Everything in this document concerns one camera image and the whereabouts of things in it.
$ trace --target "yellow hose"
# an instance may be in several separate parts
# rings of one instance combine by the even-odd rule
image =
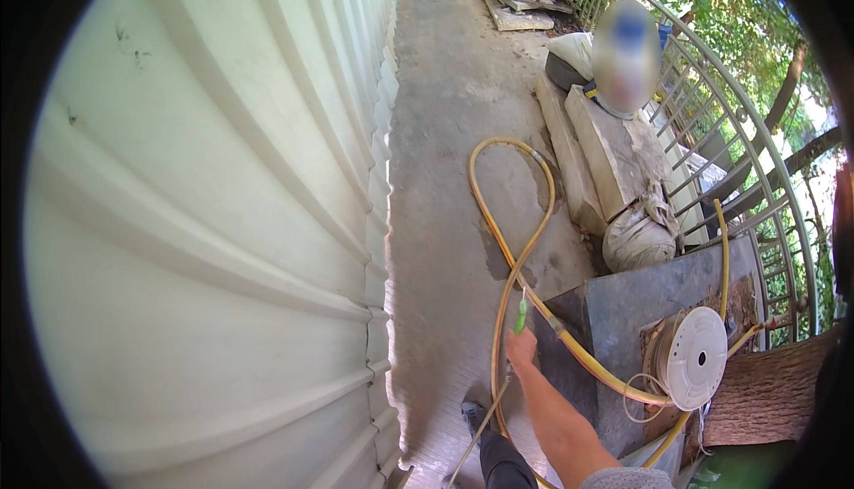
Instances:
[[[661,445],[658,445],[658,448],[655,449],[655,452],[649,459],[647,459],[641,466],[649,469],[652,465],[655,464],[656,461],[665,453],[665,451],[673,444],[673,441],[676,440],[677,435],[682,428],[685,426],[685,423],[689,421],[689,417],[691,416],[691,411],[682,411],[682,414],[677,419],[677,425],[673,427],[670,433],[667,434],[667,438],[661,442]]]
[[[745,345],[748,339],[753,337],[753,335],[757,334],[760,329],[765,327],[764,323],[756,324],[753,328],[748,329],[744,335],[742,335],[741,339],[736,341],[732,348],[727,351],[727,359],[730,359],[735,353],[739,351],[739,348]]]
[[[489,211],[489,208],[486,205],[486,201],[483,199],[483,195],[481,194],[480,188],[477,186],[477,178],[475,176],[475,161],[477,159],[477,155],[481,153],[484,148],[492,144],[506,144],[519,148],[522,152],[528,154],[529,156],[534,158],[537,163],[540,164],[540,168],[546,175],[546,179],[548,181],[548,209],[546,210],[546,214],[543,216],[540,225],[534,232],[534,235],[530,238],[528,244],[525,245],[524,249],[519,254],[518,259],[513,257],[513,254],[510,251],[510,247],[507,245],[507,240],[505,240],[504,235],[501,233],[497,222],[493,218],[492,213]],[[505,260],[507,260],[507,264],[511,267],[510,275],[507,277],[507,282],[505,283],[504,290],[501,293],[498,316],[496,318],[495,329],[493,331],[491,355],[492,376],[490,377],[490,388],[492,392],[492,398],[498,398],[501,368],[498,359],[501,344],[501,332],[504,329],[504,318],[507,313],[507,301],[510,299],[510,291],[512,289],[513,282],[519,282],[519,284],[528,292],[528,296],[530,297],[531,301],[534,302],[534,306],[537,308],[537,310],[539,310],[541,315],[547,321],[549,321],[549,324],[554,324],[554,314],[548,309],[546,304],[540,300],[540,297],[536,295],[533,289],[530,288],[530,286],[528,285],[528,281],[525,280],[524,276],[520,272],[520,270],[522,270],[522,265],[524,264],[525,260],[528,259],[531,250],[534,248],[534,245],[540,238],[542,230],[546,227],[549,218],[552,216],[552,211],[554,210],[554,177],[552,176],[552,172],[548,168],[548,165],[546,164],[545,160],[542,159],[542,156],[524,142],[518,141],[517,139],[513,139],[512,137],[490,137],[489,139],[486,139],[485,141],[478,144],[475,147],[474,151],[471,153],[471,157],[469,158],[469,181],[471,182],[471,191],[474,194],[475,199],[477,200],[477,206],[480,207],[480,210],[483,213],[483,217],[486,219],[489,229],[492,231],[493,236],[495,236],[495,239],[497,240],[499,247],[501,248],[501,252],[504,254]],[[727,230],[726,225],[723,222],[723,214],[721,212],[720,202],[718,202],[717,200],[715,200],[715,208],[717,209],[717,216],[718,221],[721,225],[721,235],[723,240],[723,282],[721,287],[721,318],[725,319],[727,290],[729,285],[729,244],[727,242]],[[598,361],[596,361],[593,356],[591,356],[586,350],[584,350],[584,348],[578,343],[578,341],[576,341],[572,337],[572,335],[570,335],[570,333],[567,332],[565,329],[560,330],[559,336],[564,345],[566,345],[566,347],[569,349],[570,353],[578,360],[578,363],[580,363],[582,367],[587,369],[592,375],[599,379],[604,385],[608,386],[609,388],[612,388],[614,391],[620,394],[625,394],[625,396],[628,398],[643,402],[644,404],[660,406],[673,405],[673,402],[670,400],[669,397],[651,394],[647,393],[646,391],[633,388],[627,385],[619,378],[615,377]],[[667,439],[665,439],[661,446],[659,446],[656,452],[654,452],[653,455],[650,457],[650,460],[652,461],[647,460],[647,462],[644,463],[645,467],[648,466],[647,463],[649,463],[649,465],[652,465],[653,463],[655,463],[655,461],[658,460],[659,457],[661,457],[661,454],[664,453],[667,447],[670,446],[673,440],[677,437],[677,434],[679,433],[679,431],[681,431],[682,427],[685,426],[685,423],[690,415],[690,412],[685,412],[682,414],[682,416],[677,421],[677,425],[670,431],[670,434],[667,436]],[[504,413],[502,412],[500,403],[498,403],[495,409],[495,418],[498,421],[501,433],[512,442],[510,433],[507,431],[507,421],[504,418]],[[552,489],[554,487],[554,485],[548,483],[541,476],[539,476],[539,474],[534,474],[539,483],[547,487],[547,489]]]
[[[721,210],[720,200],[715,198],[715,211],[717,212],[717,221],[721,227],[721,247],[723,250],[722,262],[723,262],[723,272],[721,273],[721,320],[724,321],[724,324],[727,320],[727,291],[729,291],[729,236],[727,234],[727,223],[723,220],[723,211]],[[744,345],[748,339],[750,339],[751,335],[758,332],[760,329],[764,327],[763,324],[757,324],[753,328],[749,329],[747,333],[744,334],[741,339],[737,343],[733,345],[732,348],[727,352],[727,359],[729,359],[735,352]],[[655,449],[655,452],[649,459],[647,459],[642,467],[646,467],[649,469],[652,465],[655,464],[656,461],[661,457],[662,454],[665,453],[665,450],[673,443],[673,441],[677,438],[677,435],[682,430],[682,427],[685,426],[685,423],[689,421],[689,417],[691,416],[691,411],[684,411],[677,420],[677,425],[673,427],[670,433],[667,434],[667,439],[662,441],[661,445]]]
[[[723,245],[723,281],[721,282],[721,321],[727,322],[727,291],[729,291],[729,241],[727,235],[727,222],[723,220],[721,201],[715,198],[715,211],[717,212],[717,224],[721,228],[721,244]]]

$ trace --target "black pants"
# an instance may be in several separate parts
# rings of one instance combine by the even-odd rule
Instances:
[[[534,471],[504,435],[484,430],[480,449],[486,489],[537,489]]]

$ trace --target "gray shirt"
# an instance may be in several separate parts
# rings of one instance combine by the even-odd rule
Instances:
[[[579,489],[673,489],[663,470],[614,467],[590,474]]]

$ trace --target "person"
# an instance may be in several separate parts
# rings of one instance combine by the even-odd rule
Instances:
[[[508,330],[506,347],[507,359],[522,383],[534,435],[564,489],[673,488],[664,471],[623,467],[604,449],[587,419],[534,366],[536,337],[528,328],[518,335]],[[462,411],[473,438],[486,409],[466,401]],[[534,471],[501,433],[487,426],[478,445],[487,489],[537,488]]]

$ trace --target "white sack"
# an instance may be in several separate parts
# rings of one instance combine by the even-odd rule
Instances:
[[[625,272],[672,260],[678,233],[679,224],[661,194],[661,185],[650,184],[608,225],[602,242],[604,263],[612,272]]]
[[[569,63],[585,79],[592,79],[592,33],[576,32],[549,39],[548,51]]]

